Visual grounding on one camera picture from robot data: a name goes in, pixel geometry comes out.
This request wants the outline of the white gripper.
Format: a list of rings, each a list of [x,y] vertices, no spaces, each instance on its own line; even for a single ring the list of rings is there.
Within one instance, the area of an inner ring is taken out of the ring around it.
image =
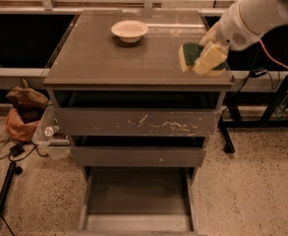
[[[232,4],[200,41],[204,49],[192,68],[197,75],[205,75],[221,65],[229,49],[242,51],[260,40],[261,34],[252,32],[244,23],[240,4],[241,1]]]

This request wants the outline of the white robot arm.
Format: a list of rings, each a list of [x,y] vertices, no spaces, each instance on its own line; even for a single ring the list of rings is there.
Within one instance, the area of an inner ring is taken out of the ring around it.
[[[288,25],[288,0],[237,0],[202,38],[203,50],[192,71],[207,74],[227,59],[229,51],[245,50],[284,25]]]

